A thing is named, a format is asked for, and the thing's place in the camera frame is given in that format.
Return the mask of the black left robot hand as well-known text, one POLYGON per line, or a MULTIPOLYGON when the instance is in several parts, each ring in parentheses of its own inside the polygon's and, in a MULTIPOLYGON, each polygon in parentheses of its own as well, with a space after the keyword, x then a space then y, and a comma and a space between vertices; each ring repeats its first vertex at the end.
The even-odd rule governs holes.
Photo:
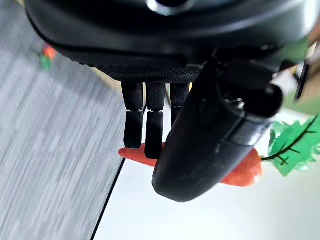
POLYGON ((124 145, 155 159, 152 186, 191 201, 251 152, 280 111, 272 84, 306 57, 317 0, 27 0, 37 34, 120 81, 124 145))

